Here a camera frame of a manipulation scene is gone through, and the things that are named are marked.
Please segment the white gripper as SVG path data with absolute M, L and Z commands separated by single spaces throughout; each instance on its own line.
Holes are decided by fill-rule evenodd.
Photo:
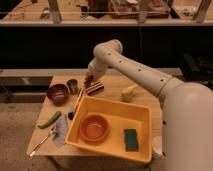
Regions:
M 108 66 L 106 64 L 104 64 L 103 62 L 97 59 L 93 59 L 88 65 L 86 77 L 89 75 L 93 75 L 94 76 L 93 82 L 96 82 L 99 78 L 101 78 L 106 73 L 107 69 L 108 69 Z

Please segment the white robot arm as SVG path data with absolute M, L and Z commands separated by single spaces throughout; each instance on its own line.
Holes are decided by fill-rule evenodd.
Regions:
M 99 79 L 112 67 L 159 99 L 163 171 L 213 171 L 213 90 L 126 58 L 122 51 L 116 39 L 96 45 L 89 74 Z

